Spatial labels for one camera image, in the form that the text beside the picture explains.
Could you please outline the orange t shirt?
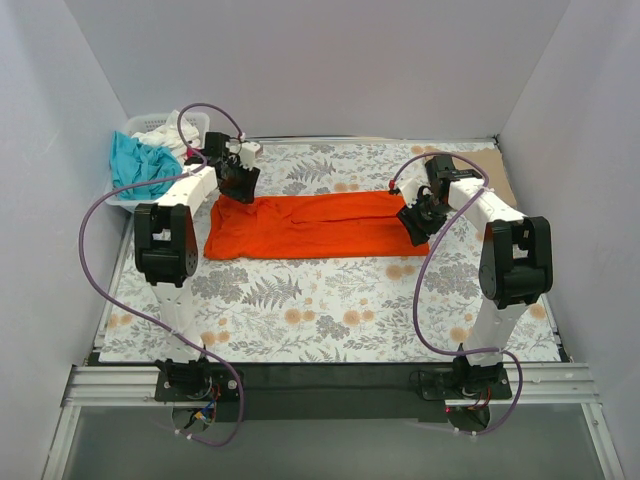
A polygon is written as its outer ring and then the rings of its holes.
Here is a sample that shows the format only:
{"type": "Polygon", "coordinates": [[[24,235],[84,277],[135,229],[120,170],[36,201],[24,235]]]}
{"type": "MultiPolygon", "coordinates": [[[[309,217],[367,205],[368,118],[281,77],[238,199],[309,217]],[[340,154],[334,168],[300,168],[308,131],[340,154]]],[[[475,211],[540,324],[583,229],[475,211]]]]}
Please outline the orange t shirt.
{"type": "Polygon", "coordinates": [[[251,204],[220,197],[211,209],[209,260],[425,256],[396,214],[403,200],[385,191],[264,196],[251,204]]]}

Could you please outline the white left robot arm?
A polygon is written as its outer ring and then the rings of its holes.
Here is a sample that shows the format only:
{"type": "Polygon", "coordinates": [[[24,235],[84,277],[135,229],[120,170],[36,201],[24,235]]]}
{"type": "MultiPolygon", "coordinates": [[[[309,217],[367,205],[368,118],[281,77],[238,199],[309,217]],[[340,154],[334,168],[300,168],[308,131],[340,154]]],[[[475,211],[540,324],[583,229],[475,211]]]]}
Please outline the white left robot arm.
{"type": "Polygon", "coordinates": [[[261,153],[256,142],[208,132],[204,148],[194,150],[185,162],[186,176],[159,199],[140,203],[134,211],[136,268],[156,296],[160,321],[178,343],[174,354],[156,366],[166,376],[166,385],[189,399],[209,399],[214,386],[195,326],[191,280],[199,248],[193,216],[217,189],[232,200],[252,203],[261,153]]]}

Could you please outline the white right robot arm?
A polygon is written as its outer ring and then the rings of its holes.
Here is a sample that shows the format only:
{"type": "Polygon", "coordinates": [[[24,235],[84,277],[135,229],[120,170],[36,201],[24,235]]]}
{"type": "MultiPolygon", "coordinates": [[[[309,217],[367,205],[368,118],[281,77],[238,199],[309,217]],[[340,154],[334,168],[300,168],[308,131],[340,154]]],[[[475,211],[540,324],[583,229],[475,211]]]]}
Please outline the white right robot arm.
{"type": "Polygon", "coordinates": [[[504,360],[516,323],[553,284],[551,227],[542,216],[529,217],[509,206],[489,186],[488,174],[473,161],[459,169],[457,155],[420,155],[427,181],[394,175],[389,192],[403,198],[397,217],[413,245],[434,252],[459,218],[483,239],[478,281],[483,295],[471,334],[447,352],[448,366],[412,376],[425,400],[467,400],[472,409],[517,393],[504,360]]]}

